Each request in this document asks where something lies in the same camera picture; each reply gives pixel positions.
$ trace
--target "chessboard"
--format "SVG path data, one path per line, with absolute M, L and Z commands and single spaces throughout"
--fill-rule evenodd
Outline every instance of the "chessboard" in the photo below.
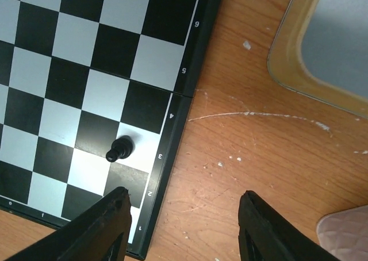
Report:
M 219 5 L 0 0 L 0 208 L 60 228 L 124 186 L 144 259 Z

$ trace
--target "scratch on table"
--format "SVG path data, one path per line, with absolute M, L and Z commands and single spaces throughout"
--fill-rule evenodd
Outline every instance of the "scratch on table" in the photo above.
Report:
M 254 146 L 255 149 L 257 149 L 257 142 L 254 138 L 253 132 L 251 132 L 251 136 L 252 136 L 253 146 Z
M 238 101 L 239 103 L 241 103 L 241 104 L 244 106 L 244 108 L 246 108 L 246 109 L 248 110 L 248 112 L 250 112 L 249 108 L 245 105 L 245 103 L 244 103 L 242 100 L 239 100 L 239 99 L 237 99 L 236 97 L 231 96 L 231 95 L 228 95 L 228 97 L 229 97 L 230 99 L 233 99 L 233 100 Z
M 206 205 L 201 205 L 201 206 L 196 206 L 194 208 L 191 208 L 191 209 L 188 209 L 188 210 L 184 210 L 184 211 L 181 211 L 181 213 L 184 213 L 184 212 L 191 212 L 191 211 L 194 211 L 196 209 L 199 209 L 199 208 L 204 208 Z
M 330 127 L 327 126 L 326 124 L 323 124 L 322 122 L 315 121 L 315 120 L 309 120 L 305 117 L 290 116 L 288 114 L 257 113 L 257 112 L 217 113 L 217 114 L 210 114 L 208 116 L 201 116 L 201 117 L 191 118 L 191 119 L 188 120 L 188 122 L 197 121 L 197 120 L 206 119 L 206 118 L 225 117 L 225 116 L 271 116 L 271 117 L 284 117 L 284 118 L 293 118 L 293 119 L 298 119 L 298 120 L 304 120 L 304 121 L 308 121 L 310 123 L 315 124 L 316 126 L 321 128 L 322 130 L 329 132 L 330 135 L 332 136 Z
M 208 93 L 207 91 L 205 91 L 204 89 L 196 89 L 196 91 L 201 91 L 203 92 L 204 96 L 205 96 L 205 99 L 206 99 L 206 102 L 205 102 L 205 109 L 207 109 L 207 103 L 208 103 Z

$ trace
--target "chessboard border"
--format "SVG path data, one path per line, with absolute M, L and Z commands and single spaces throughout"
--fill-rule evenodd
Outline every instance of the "chessboard border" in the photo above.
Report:
M 208 48 L 209 40 L 211 38 L 212 30 L 214 27 L 214 23 L 216 22 L 217 13 L 221 5 L 221 0 L 198 0 L 196 14 L 194 16 L 194 20 L 192 22 L 192 28 L 190 30 L 189 39 L 187 42 L 187 47 L 185 50 L 185 57 L 190 55 L 191 61 L 190 66 L 188 67 L 188 76 L 185 76 L 185 82 L 183 86 L 184 95 L 181 96 L 182 101 L 179 104 L 178 109 L 178 117 L 175 120 L 175 125 L 173 126 L 170 133 L 170 141 L 168 142 L 168 152 L 167 158 L 161 166 L 161 171 L 159 173 L 159 177 L 157 180 L 160 180 L 159 186 L 156 188 L 156 195 L 154 198 L 153 209 L 151 209 L 151 214 L 149 215 L 148 225 L 146 227 L 145 232 L 141 232 L 143 239 L 141 240 L 141 245 L 139 248 L 132 247 L 134 252 L 138 252 L 138 255 L 132 254 L 130 252 L 130 256 L 139 260 L 144 260 L 147 256 L 148 249 L 151 243 L 152 236 L 154 234 L 154 229 L 156 227 L 157 219 L 160 213 L 160 208 L 162 207 L 162 202 L 164 199 L 164 195 L 166 193 L 166 188 L 168 181 L 170 179 L 171 170 L 175 162 L 175 158 L 177 152 L 179 150 L 179 145 L 182 137 L 182 133 L 184 131 L 184 127 L 186 124 L 186 119 L 189 114 L 191 100 L 193 99 L 193 95 L 197 86 L 197 82 L 200 77 L 200 73 L 202 70 L 204 58 L 206 55 L 206 50 Z M 198 20 L 201 23 L 201 27 L 198 29 L 194 26 L 195 21 Z M 173 98 L 171 103 L 175 102 L 175 94 L 178 94 L 177 90 L 173 93 Z M 139 217 L 139 221 L 144 221 L 144 208 L 147 205 L 143 203 L 141 208 L 141 215 Z M 137 232 L 135 233 L 133 244 L 135 239 L 138 239 Z
M 221 0 L 198 0 L 173 92 L 194 96 L 220 5 Z

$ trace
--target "wooden table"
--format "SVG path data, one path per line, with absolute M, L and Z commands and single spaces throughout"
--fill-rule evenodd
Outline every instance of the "wooden table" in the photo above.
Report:
M 147 260 L 239 260 L 246 190 L 314 241 L 323 215 L 368 204 L 368 122 L 291 92 L 267 72 L 289 1 L 223 0 L 189 118 L 250 113 L 187 122 Z M 0 259 L 51 232 L 0 212 Z

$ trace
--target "chess pawn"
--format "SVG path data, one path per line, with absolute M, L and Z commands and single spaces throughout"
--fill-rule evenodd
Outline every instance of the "chess pawn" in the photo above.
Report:
M 129 136 L 123 136 L 115 140 L 111 150 L 107 152 L 106 159 L 115 162 L 118 159 L 126 159 L 133 152 L 133 143 Z

